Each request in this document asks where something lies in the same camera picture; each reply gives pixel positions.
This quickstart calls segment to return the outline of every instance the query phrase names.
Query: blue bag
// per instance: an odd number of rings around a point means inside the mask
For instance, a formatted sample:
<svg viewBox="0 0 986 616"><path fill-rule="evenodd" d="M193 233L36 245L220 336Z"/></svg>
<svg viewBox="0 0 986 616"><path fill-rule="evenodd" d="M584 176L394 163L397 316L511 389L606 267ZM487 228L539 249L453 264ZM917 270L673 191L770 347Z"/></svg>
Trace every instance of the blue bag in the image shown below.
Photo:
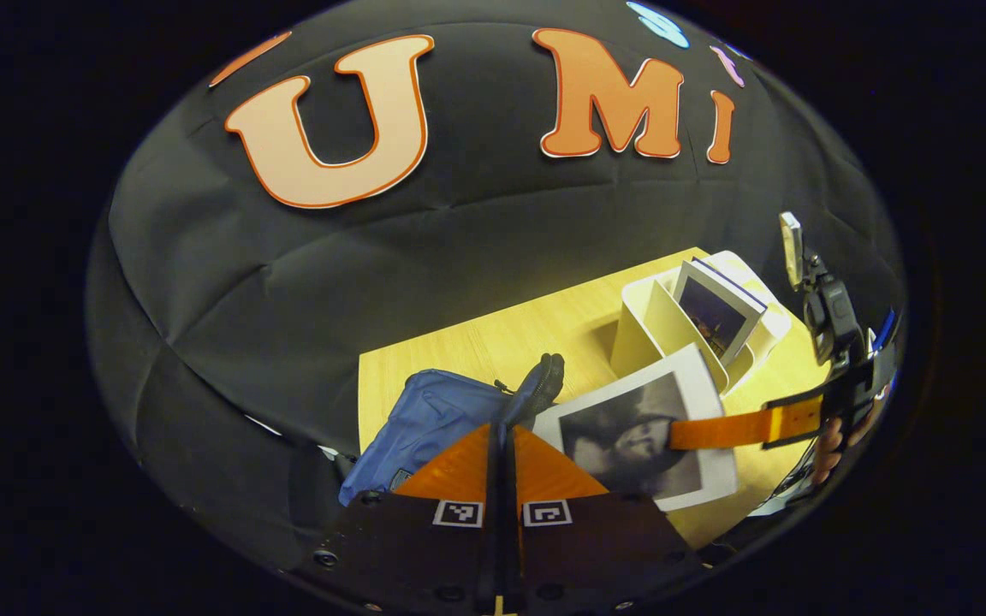
<svg viewBox="0 0 986 616"><path fill-rule="evenodd" d="M494 387L445 370L411 375L337 499L348 506L365 490L394 492L439 453L494 420L533 425L560 393L564 365L561 355L544 354L515 394L500 382Z"/></svg>

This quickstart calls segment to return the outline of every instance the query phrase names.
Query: cutout letter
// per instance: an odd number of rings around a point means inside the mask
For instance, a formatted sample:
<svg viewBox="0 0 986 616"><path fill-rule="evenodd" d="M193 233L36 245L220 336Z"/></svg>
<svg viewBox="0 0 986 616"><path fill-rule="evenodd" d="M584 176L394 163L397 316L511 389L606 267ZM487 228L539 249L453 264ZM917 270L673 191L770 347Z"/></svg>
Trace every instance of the cutout letter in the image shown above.
<svg viewBox="0 0 986 616"><path fill-rule="evenodd" d="M543 28L532 35L553 52L558 74L558 118L540 147L551 157L590 156L603 143L591 129L595 104L611 148L630 145L644 118L645 128L634 140L640 155L680 155L680 85L684 75L661 60L642 62L637 77L627 83L615 59L599 40L578 32Z"/></svg>
<svg viewBox="0 0 986 616"><path fill-rule="evenodd" d="M732 152L728 151L728 141L733 133L733 110L736 109L736 105L731 98L717 90L710 91L710 98L713 98L715 120L713 120L713 143L705 152L705 157L710 163L725 164L732 156Z"/></svg>
<svg viewBox="0 0 986 616"><path fill-rule="evenodd" d="M334 70L359 75L375 143L351 163L314 156L296 101L310 78L293 77L263 90L227 117L266 191L294 207L336 207L369 198L401 182L421 163L427 145L416 60L433 48L431 36L402 36L353 51Z"/></svg>

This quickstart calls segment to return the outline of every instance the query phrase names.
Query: light wood tabletop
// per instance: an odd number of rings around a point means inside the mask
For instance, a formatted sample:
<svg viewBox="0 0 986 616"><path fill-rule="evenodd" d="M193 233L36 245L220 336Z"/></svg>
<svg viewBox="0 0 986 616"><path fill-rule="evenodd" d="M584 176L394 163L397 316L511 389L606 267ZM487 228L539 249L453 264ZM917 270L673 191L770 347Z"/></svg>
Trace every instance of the light wood tabletop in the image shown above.
<svg viewBox="0 0 986 616"><path fill-rule="evenodd" d="M377 348L359 359L360 451L375 440L408 376L428 368L453 371L477 381L500 379L516 387L544 353L565 359L565 381L556 402L565 402L617 381L609 363L622 307L623 286L680 266L708 253L692 248L624 269L594 281L539 297L465 323ZM829 368L817 366L809 330L793 321L774 351L723 399L725 414L758 410L772 399L824 382ZM763 451L734 449L739 487L735 494L668 512L677 531L700 549L743 519L798 463L806 441Z"/></svg>

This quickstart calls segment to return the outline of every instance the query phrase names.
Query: white paper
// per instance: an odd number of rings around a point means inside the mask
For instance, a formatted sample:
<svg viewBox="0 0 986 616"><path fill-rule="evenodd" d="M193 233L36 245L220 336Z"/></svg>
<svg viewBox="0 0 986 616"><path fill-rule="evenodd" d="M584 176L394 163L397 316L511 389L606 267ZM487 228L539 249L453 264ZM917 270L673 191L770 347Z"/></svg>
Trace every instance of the white paper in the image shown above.
<svg viewBox="0 0 986 616"><path fill-rule="evenodd" d="M662 511L673 511L735 492L736 459L732 449L658 452L655 438L667 425L662 419L670 424L722 414L702 355L689 344L637 373L539 413L533 432L609 490L645 492Z"/></svg>

